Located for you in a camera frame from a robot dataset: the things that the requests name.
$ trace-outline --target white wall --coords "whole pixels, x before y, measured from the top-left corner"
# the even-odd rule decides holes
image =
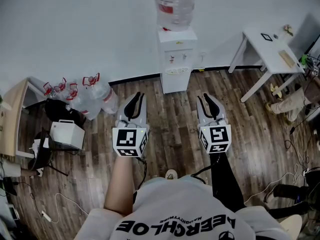
[[[197,66],[230,65],[248,23],[298,30],[308,13],[319,16],[319,1],[196,0],[192,27],[206,52]],[[154,0],[0,0],[0,89],[28,76],[57,82],[100,71],[116,81],[158,73],[155,22]],[[248,58],[256,62],[252,52]]]

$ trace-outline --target white t-shirt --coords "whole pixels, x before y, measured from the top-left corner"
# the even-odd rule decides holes
[[[256,236],[291,239],[262,206],[234,213],[213,197],[211,186],[162,180],[138,191],[133,213],[126,217],[93,209],[75,239],[255,240]]]

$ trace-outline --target black pants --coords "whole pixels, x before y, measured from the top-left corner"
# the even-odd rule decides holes
[[[297,200],[299,198],[299,200],[301,200],[302,202],[286,208],[270,209],[269,214],[275,219],[288,217],[294,214],[306,214],[310,209],[307,200],[309,189],[310,188],[308,186],[298,187],[285,184],[276,185],[273,190],[273,195],[275,197],[290,198],[293,200]]]
[[[217,154],[210,155],[213,165]],[[244,197],[231,170],[226,153],[220,153],[220,159],[211,169],[213,196],[234,213],[245,208]]]

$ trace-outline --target water bottle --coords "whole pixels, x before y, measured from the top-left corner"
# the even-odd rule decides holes
[[[62,78],[62,82],[54,87],[54,90],[57,93],[60,101],[69,103],[67,98],[70,95],[70,89],[67,88],[67,80],[64,77]]]
[[[52,99],[52,100],[58,99],[57,92],[55,91],[54,88],[52,88],[49,82],[45,83],[43,88],[45,90],[44,96],[47,96],[49,99]]]
[[[69,86],[70,95],[66,100],[70,102],[70,107],[84,114],[89,120],[95,119],[101,110],[100,103],[90,99],[85,90],[79,92],[77,83]]]
[[[84,77],[83,86],[89,86],[89,95],[92,100],[97,100],[101,108],[108,114],[115,114],[118,110],[118,96],[108,83],[100,81],[100,73],[95,77]]]
[[[157,24],[172,31],[188,29],[195,8],[195,0],[155,0]]]

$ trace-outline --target black bag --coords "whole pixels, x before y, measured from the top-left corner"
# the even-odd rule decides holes
[[[82,128],[86,118],[84,117],[83,119],[83,116],[77,110],[72,108],[70,110],[66,109],[66,105],[67,103],[61,100],[47,98],[45,101],[44,110],[47,117],[52,122],[59,122],[59,120],[73,120],[77,126]]]

